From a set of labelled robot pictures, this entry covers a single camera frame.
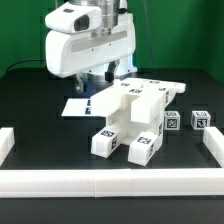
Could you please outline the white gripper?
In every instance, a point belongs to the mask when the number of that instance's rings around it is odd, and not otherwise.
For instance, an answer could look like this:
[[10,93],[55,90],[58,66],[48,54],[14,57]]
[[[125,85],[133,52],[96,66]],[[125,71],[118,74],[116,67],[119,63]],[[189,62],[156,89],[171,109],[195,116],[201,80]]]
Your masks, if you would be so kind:
[[65,78],[76,74],[75,89],[85,91],[81,73],[104,75],[107,82],[135,70],[133,15],[117,5],[62,5],[45,17],[49,28],[47,69]]

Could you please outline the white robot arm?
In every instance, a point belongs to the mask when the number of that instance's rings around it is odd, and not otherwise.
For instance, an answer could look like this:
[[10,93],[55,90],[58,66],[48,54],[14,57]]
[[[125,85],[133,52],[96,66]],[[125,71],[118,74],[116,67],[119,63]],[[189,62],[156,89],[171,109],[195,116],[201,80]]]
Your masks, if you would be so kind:
[[127,0],[68,0],[45,17],[46,66],[60,78],[111,82],[137,70],[133,15]]

